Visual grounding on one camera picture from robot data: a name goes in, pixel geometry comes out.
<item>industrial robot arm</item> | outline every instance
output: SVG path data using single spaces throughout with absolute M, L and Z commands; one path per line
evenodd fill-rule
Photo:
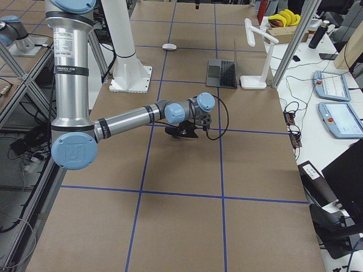
M 57 117 L 51 124 L 54 161 L 66 169 L 82 169 L 94 161 L 97 143 L 102 139 L 164 118 L 172 124 L 194 120 L 204 130 L 209 129 L 209 112 L 215 106 L 215 100 L 209 93 L 201 93 L 182 102 L 161 100 L 95 122 L 90 120 L 87 36 L 93 26 L 95 2 L 45 1 L 47 22 L 54 34 L 57 96 Z
M 1 17 L 0 42 L 4 46 L 10 46 L 14 41 L 21 52 L 28 52 L 34 48 L 33 41 L 18 17 L 14 15 Z

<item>blue joint cap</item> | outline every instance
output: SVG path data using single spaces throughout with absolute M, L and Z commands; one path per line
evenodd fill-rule
M 15 15 L 8 15 L 0 18 L 4 23 L 20 23 L 20 19 Z
M 185 119 L 184 108 L 178 103 L 172 103 L 165 107 L 166 120 L 171 124 L 183 122 Z
M 205 112 L 211 112 L 212 109 L 214 109 L 214 107 L 216 106 L 216 101 L 214 97 L 207 92 L 202 92 L 200 95 L 198 95 L 197 103 L 201 110 Z
M 54 142 L 52 157 L 62 168 L 79 170 L 95 160 L 97 151 L 97 143 L 92 136 L 83 132 L 70 132 Z
M 51 0 L 61 10 L 74 14 L 87 13 L 95 7 L 96 0 Z
M 12 40 L 0 34 L 0 43 L 2 43 L 5 47 L 8 47 L 9 45 L 12 44 Z

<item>laptop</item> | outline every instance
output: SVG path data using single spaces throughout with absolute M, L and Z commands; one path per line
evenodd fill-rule
M 210 59 L 206 74 L 206 85 L 209 87 L 237 89 L 237 53 L 234 40 L 234 61 Z

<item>white computer mouse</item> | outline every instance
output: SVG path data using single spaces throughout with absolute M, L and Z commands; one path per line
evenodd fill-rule
M 176 49 L 176 45 L 175 44 L 163 44 L 162 48 L 164 50 L 175 50 Z

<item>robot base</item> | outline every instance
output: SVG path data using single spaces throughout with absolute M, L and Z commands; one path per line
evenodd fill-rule
M 244 89 L 265 89 L 267 85 L 264 80 L 261 81 L 260 75 L 242 75 L 240 86 Z
M 136 69 L 130 68 L 133 65 L 128 66 L 127 64 L 123 64 L 123 67 L 115 67 L 113 80 L 109 86 L 110 91 L 147 93 L 153 68 L 151 66 L 143 66 L 138 59 L 136 61 Z
M 43 37 L 32 37 L 32 41 L 34 44 L 36 45 L 41 45 L 41 44 L 46 44 L 48 41 L 48 38 L 43 38 Z M 33 49 L 29 50 L 28 52 L 22 52 L 20 50 L 18 50 L 18 48 L 16 47 L 16 44 L 14 43 L 10 48 L 9 48 L 9 52 L 10 54 L 12 54 L 14 57 L 35 57 L 38 52 L 40 51 L 40 49 L 42 49 L 42 46 L 36 46 Z

